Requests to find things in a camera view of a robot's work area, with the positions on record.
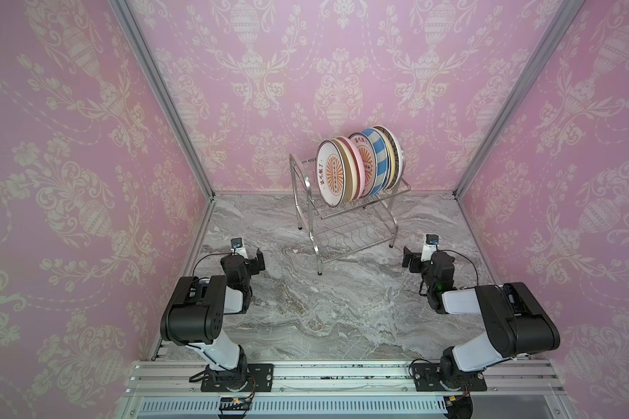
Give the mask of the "pink bear plate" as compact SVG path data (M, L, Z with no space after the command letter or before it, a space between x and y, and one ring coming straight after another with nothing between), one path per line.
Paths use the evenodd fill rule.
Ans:
M349 150L352 156L352 169L354 169L354 173L356 174L356 189L353 194L352 199L356 200L362 196L363 190L366 185L365 181L365 167L363 165L363 158L358 146L356 143L349 139L348 137L338 136L337 139L341 141Z

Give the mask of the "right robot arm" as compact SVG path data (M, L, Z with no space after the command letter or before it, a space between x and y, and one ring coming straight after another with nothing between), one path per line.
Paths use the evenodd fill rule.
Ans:
M470 288L454 286L455 258L434 245L421 253L403 249L402 266L421 277L419 295L437 314L482 318L484 331L446 348L437 367L440 386L447 390L483 391L483 372L520 354L558 349L557 326L522 282Z

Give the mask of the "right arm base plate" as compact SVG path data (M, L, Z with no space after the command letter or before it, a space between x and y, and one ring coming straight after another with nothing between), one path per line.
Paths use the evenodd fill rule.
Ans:
M454 370L445 375L437 364L419 360L409 367L415 389L418 392L485 392L487 382L482 372L462 373Z

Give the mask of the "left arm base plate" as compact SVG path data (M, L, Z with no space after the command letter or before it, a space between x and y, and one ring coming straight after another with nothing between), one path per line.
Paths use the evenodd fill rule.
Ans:
M200 384L204 393L263 392L272 390L274 364L239 365L233 370L214 370L206 367Z

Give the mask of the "steel two-tier dish rack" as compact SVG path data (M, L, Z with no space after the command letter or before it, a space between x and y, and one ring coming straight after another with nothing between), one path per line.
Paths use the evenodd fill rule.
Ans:
M316 255L316 271L324 265L360 251L388 244L398 236L398 220L392 209L397 197L412 187L401 179L398 185L376 196L330 207L316 184L316 159L301 160L290 155L289 168L298 228L307 232Z

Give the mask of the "orange sunburst plate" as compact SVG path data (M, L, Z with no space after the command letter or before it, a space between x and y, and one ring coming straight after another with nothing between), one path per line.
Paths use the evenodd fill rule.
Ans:
M321 198L335 208L344 199L346 173L342 150L336 139L323 141L316 156L316 176Z
M363 188L360 197L367 197L372 192L377 174L377 158L375 150L370 139L362 134L355 133L349 137L350 141L356 146L358 154L361 157L361 175L363 179Z

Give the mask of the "blue striped plate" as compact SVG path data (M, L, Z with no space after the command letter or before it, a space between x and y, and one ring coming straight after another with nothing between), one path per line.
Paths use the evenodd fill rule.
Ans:
M388 155L388 139L378 129L370 127L364 134L373 148L376 157L376 174L370 191L371 196L377 195L389 182L390 161Z

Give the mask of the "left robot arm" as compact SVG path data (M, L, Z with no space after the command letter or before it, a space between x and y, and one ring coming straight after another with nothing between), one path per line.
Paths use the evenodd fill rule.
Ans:
M262 251L254 258L231 252L221 256L223 273L211 277L181 277L169 298L160 321L160 335L178 347L185 347L206 362L190 383L202 391L256 391L246 353L223 330L227 315L246 314L253 289L251 279L266 270Z

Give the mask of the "beige plain plate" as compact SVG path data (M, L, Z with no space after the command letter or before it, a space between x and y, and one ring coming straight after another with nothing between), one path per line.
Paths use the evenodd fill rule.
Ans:
M344 158L344 169L346 173L346 183L345 183L345 191L344 198L342 201L344 203L349 203L353 201L358 192L359 192L359 174L358 167L356 165L356 159L352 153L351 148L349 147L349 143L343 137L335 138L337 145L341 150L342 157Z

